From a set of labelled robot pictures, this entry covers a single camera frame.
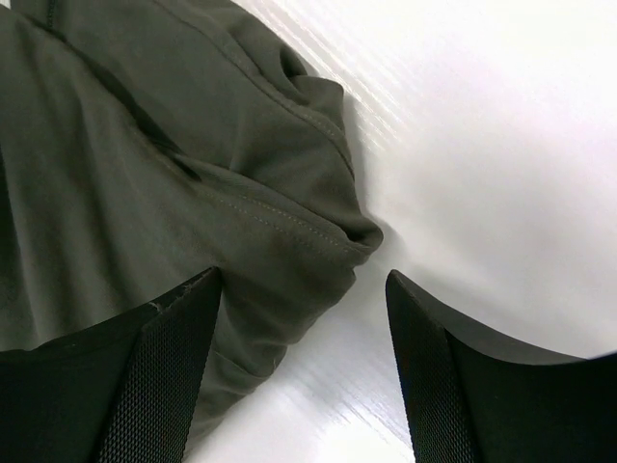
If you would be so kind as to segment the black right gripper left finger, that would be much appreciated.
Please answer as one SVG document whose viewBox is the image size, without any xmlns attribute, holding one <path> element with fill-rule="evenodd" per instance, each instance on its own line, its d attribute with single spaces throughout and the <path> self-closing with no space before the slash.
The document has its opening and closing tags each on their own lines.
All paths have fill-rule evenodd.
<svg viewBox="0 0 617 463">
<path fill-rule="evenodd" d="M 210 268 L 88 329 L 3 352 L 2 460 L 181 461 L 220 298 Z"/>
</svg>

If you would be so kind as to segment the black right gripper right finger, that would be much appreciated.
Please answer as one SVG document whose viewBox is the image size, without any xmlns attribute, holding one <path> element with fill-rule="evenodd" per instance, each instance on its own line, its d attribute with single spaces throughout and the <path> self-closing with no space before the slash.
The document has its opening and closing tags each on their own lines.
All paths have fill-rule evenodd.
<svg viewBox="0 0 617 463">
<path fill-rule="evenodd" d="M 418 462 L 612 462 L 616 357 L 582 359 L 507 336 L 399 271 L 389 330 Z"/>
</svg>

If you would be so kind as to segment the dark olive green shorts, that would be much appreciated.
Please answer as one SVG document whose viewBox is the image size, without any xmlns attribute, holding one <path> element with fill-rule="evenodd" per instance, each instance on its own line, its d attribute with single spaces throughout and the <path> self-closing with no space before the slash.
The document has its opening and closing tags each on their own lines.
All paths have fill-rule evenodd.
<svg viewBox="0 0 617 463">
<path fill-rule="evenodd" d="M 208 267 L 224 296 L 189 440 L 339 302 L 383 235 L 343 91 L 230 1 L 1 11 L 1 346 L 31 349 Z"/>
</svg>

